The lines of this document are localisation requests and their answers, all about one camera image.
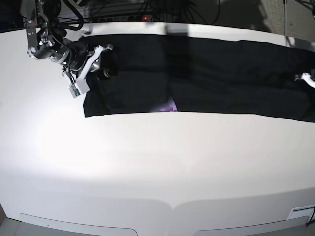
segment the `black garment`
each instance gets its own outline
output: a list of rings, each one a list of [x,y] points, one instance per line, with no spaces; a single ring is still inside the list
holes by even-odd
[[[82,38],[113,44],[117,77],[87,77],[85,116],[149,112],[175,101],[178,111],[257,114],[315,122],[315,89],[295,74],[315,68],[315,53],[270,43],[160,35]]]

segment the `white table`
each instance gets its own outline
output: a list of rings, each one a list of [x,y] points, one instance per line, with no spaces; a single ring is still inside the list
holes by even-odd
[[[167,28],[287,45],[284,36],[243,29]],[[165,29],[139,22],[83,31]],[[61,67],[28,57],[24,31],[0,34],[0,42],[0,202],[7,217],[191,236],[286,220],[293,207],[315,204],[315,124],[179,112],[84,118],[84,98],[72,98]]]

